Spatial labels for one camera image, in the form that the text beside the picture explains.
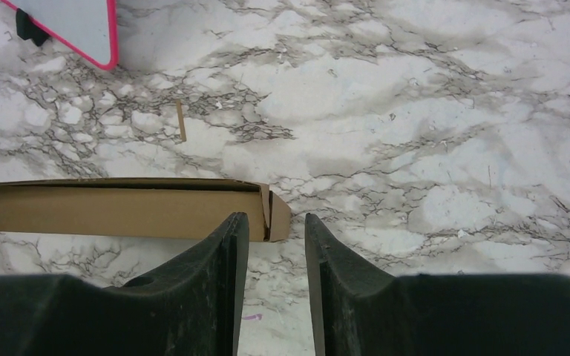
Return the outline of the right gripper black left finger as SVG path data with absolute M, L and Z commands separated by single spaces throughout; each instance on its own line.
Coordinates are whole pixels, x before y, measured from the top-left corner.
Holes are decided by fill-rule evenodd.
M 120 287 L 0 275 L 0 355 L 236 355 L 249 218 Z

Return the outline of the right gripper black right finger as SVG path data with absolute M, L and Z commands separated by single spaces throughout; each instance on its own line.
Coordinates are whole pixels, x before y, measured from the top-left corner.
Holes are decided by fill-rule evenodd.
M 317 355 L 570 355 L 570 277 L 393 276 L 305 219 Z

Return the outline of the brown cardboard box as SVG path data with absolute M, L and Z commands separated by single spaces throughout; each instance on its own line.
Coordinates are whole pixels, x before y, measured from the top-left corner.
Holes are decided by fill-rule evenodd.
M 0 231 L 201 240 L 243 212 L 252 242 L 289 236 L 290 207 L 265 183 L 206 178 L 0 182 Z

